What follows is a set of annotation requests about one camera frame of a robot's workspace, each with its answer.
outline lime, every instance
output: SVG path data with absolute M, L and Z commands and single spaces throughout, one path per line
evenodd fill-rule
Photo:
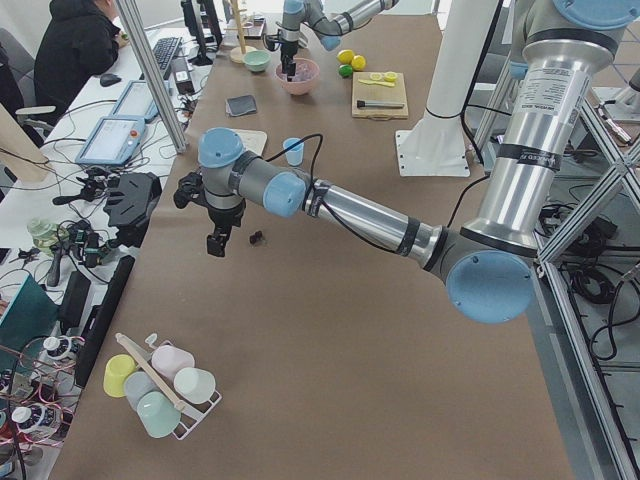
M 355 57 L 355 55 L 356 54 L 353 52 L 353 50 L 340 50 L 338 52 L 338 55 L 336 55 L 336 58 L 340 63 L 346 64 L 351 63 L 351 60 L 353 60 L 353 57 Z
M 356 55 L 353 57 L 353 60 L 351 60 L 351 66 L 356 72 L 361 72 L 364 70 L 364 67 L 367 66 L 367 59 L 362 55 Z
M 395 82 L 398 79 L 396 72 L 384 72 L 384 79 L 387 82 Z
M 340 68 L 338 68 L 338 73 L 342 78 L 349 78 L 351 75 L 353 75 L 353 67 L 351 67 L 351 65 L 340 65 Z

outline yellow cup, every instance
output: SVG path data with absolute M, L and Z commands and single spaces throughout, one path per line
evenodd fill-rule
M 110 397 L 124 397 L 124 382 L 135 371 L 136 362 L 131 356 L 122 354 L 111 357 L 104 371 L 104 392 Z

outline blue-framed device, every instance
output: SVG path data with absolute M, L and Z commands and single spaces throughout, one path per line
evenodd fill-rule
M 98 120 L 76 157 L 81 165 L 124 165 L 144 136 L 144 117 L 113 115 Z
M 120 98 L 113 106 L 113 115 L 127 115 L 144 117 L 146 122 L 153 120 L 158 115 L 158 107 L 151 96 L 151 90 L 144 80 L 131 80 L 120 94 Z

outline computer mouse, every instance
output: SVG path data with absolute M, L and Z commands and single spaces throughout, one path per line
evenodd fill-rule
M 113 85 L 114 83 L 118 83 L 122 79 L 114 75 L 113 73 L 103 73 L 100 75 L 100 85 L 103 87 L 108 87 L 109 85 Z

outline wooden cutting board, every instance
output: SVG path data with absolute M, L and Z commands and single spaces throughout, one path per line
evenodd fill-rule
M 351 116 L 355 118 L 391 119 L 409 118 L 409 106 L 407 105 L 407 92 L 404 87 L 404 75 L 398 73 L 395 87 L 383 87 L 381 85 L 365 85 L 358 79 L 370 80 L 371 72 L 354 72 L 351 94 Z M 358 100 L 377 102 L 401 102 L 404 108 L 358 108 Z

